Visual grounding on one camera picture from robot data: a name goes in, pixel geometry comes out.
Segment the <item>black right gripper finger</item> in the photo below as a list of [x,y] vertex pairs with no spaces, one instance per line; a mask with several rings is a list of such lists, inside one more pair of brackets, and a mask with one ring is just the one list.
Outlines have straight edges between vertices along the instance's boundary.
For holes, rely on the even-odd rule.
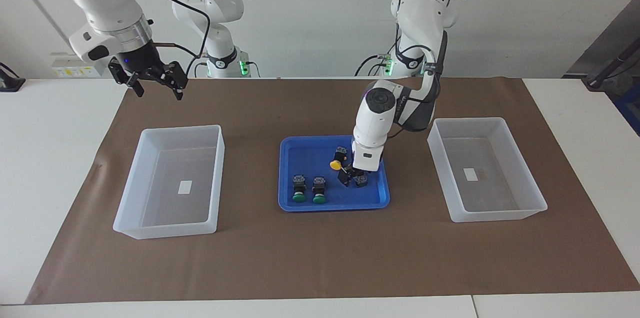
[[169,88],[178,101],[183,99],[188,77],[179,62],[154,66],[154,80],[163,87]]
[[117,84],[126,85],[126,87],[133,90],[138,97],[144,95],[145,90],[138,81],[138,73],[128,75],[124,67],[122,67],[121,63],[115,57],[110,59],[108,69]]

